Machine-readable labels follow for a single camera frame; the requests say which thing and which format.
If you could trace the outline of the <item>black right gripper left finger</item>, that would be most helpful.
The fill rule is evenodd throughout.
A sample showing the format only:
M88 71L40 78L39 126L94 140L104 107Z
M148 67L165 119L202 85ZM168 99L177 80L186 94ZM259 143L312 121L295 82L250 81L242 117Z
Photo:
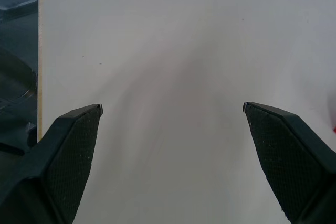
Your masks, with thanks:
M27 151L0 143L0 224L73 224L102 114L101 104L72 110Z

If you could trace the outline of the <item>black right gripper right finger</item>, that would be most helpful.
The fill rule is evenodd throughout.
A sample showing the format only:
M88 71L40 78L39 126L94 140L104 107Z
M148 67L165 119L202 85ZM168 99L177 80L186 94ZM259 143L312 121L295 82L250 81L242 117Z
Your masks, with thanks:
M245 102L261 168L291 224L336 224L336 152L297 115Z

